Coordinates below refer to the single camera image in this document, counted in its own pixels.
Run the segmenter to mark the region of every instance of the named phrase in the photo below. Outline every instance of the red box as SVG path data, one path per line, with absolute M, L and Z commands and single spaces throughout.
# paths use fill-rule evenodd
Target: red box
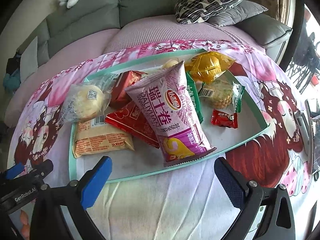
M 111 92 L 111 108 L 118 110 L 131 102 L 132 99 L 124 89 L 138 82 L 143 74 L 145 73 L 132 70 L 120 74 Z

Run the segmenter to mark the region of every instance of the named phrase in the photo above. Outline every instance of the red candy wrapper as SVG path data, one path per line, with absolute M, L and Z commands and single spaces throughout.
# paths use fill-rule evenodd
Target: red candy wrapper
M 111 108 L 119 110 L 132 101 L 124 89 L 138 82 L 143 74 L 145 73 L 132 70 L 120 74 L 112 89 L 110 101 Z
M 224 112 L 214 109 L 212 112 L 211 123 L 222 127 L 236 129 L 238 128 L 238 115 L 237 113 L 226 114 Z
M 122 131 L 138 137 L 153 147 L 160 147 L 155 132 L 143 113 L 141 113 L 139 107 L 133 101 L 122 109 L 107 114 L 105 121 Z

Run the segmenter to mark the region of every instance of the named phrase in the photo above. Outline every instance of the qr code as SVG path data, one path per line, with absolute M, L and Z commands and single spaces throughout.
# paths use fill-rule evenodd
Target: qr code
M 87 98 L 97 100 L 97 92 L 94 90 L 89 90 Z

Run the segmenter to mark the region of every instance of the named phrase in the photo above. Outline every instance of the plastic wrapper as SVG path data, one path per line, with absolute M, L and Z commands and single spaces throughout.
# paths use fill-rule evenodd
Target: plastic wrapper
M 212 112 L 211 123 L 221 127 L 238 128 L 238 114 L 226 114 L 216 109 Z
M 105 115 L 77 124 L 72 153 L 81 155 L 109 151 L 134 150 L 132 136 L 105 122 Z
M 166 63 L 163 64 L 162 69 L 173 67 L 174 65 L 177 65 L 178 63 L 179 63 L 179 59 L 177 59 L 177 58 L 169 59 Z
M 71 85 L 63 102 L 58 124 L 86 122 L 103 115 L 111 100 L 117 74 L 107 74 L 90 82 Z
M 190 71 L 194 81 L 212 82 L 223 71 L 235 62 L 234 59 L 219 52 L 210 51 L 194 56 L 185 64 L 185 70 Z
M 114 127 L 132 134 L 151 146 L 159 148 L 155 132 L 134 101 L 131 101 L 118 111 L 107 114 L 105 121 Z
M 111 92 L 110 107 L 118 110 L 126 106 L 131 101 L 131 98 L 124 89 L 138 82 L 143 74 L 145 73 L 133 70 L 121 73 Z
M 187 91 L 183 62 L 126 89 L 154 130 L 164 166 L 202 158 L 211 146 Z
M 200 104 L 200 100 L 199 100 L 196 84 L 193 81 L 193 79 L 190 77 L 188 72 L 186 72 L 186 78 L 187 78 L 187 90 L 188 90 L 188 93 L 190 95 L 190 98 L 191 98 L 191 101 L 193 103 L 193 106 L 195 107 L 197 116 L 199 118 L 199 122 L 202 123 L 203 122 L 203 115 L 202 115 L 202 112 L 201 112 L 201 104 Z
M 226 108 L 232 103 L 234 112 L 239 113 L 241 112 L 244 90 L 245 87 L 240 84 L 234 82 L 231 84 L 226 80 L 217 78 L 213 82 L 203 85 L 199 91 L 199 97 L 212 108 L 217 109 Z

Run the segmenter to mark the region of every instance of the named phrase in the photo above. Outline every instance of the cartoon girl print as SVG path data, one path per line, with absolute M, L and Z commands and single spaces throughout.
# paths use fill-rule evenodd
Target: cartoon girl print
M 25 165 L 25 173 L 43 162 L 61 128 L 61 125 L 57 125 L 56 122 L 62 104 L 53 107 L 45 104 L 45 99 L 51 91 L 51 85 L 52 82 L 48 84 L 38 101 L 33 104 L 30 114 L 25 119 L 15 149 L 14 161 L 16 164 Z
M 242 67 L 230 70 L 234 75 L 246 76 Z M 275 187 L 280 182 L 287 186 L 289 195 L 305 193 L 309 176 L 303 142 L 293 117 L 297 102 L 287 84 L 277 82 L 276 87 L 282 92 L 279 94 L 270 93 L 267 82 L 260 82 L 265 108 L 261 112 L 268 128 L 254 140 L 227 152 L 226 159 L 247 179 L 256 179 L 264 187 Z

